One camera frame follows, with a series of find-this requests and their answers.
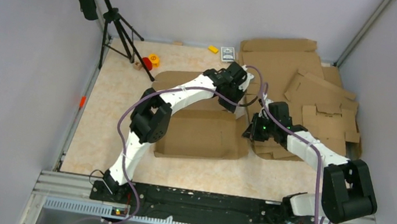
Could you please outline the cardboard box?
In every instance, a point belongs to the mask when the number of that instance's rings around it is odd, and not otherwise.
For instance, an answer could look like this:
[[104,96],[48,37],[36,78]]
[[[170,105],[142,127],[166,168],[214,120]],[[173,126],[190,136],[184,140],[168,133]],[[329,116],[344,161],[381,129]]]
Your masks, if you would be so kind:
[[205,158],[236,160],[248,155],[245,108],[231,113],[217,97],[195,102],[171,117],[167,134],[156,142],[154,155],[160,158]]

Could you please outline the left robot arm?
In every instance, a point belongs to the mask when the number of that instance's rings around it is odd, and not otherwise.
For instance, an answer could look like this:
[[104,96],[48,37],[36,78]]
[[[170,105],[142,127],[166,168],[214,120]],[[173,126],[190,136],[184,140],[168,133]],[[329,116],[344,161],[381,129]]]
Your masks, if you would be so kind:
[[122,150],[115,163],[103,174],[104,193],[114,202],[122,201],[135,168],[151,144],[162,139],[171,117],[199,101],[218,98],[218,103],[234,113],[254,75],[246,66],[231,63],[220,70],[209,69],[192,80],[157,91],[145,90],[123,117],[130,118],[128,136],[121,136]]

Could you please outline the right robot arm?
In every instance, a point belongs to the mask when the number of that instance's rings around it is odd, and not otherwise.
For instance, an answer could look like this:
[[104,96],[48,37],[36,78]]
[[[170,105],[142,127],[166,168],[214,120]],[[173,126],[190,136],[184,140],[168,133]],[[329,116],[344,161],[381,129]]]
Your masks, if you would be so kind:
[[329,149],[302,125],[294,125],[288,104],[259,100],[262,109],[255,113],[242,136],[253,142],[273,139],[291,154],[316,171],[321,187],[315,194],[298,193],[288,197],[289,204],[280,208],[284,224],[296,224],[303,216],[319,214],[340,224],[378,210],[368,165],[351,160]]

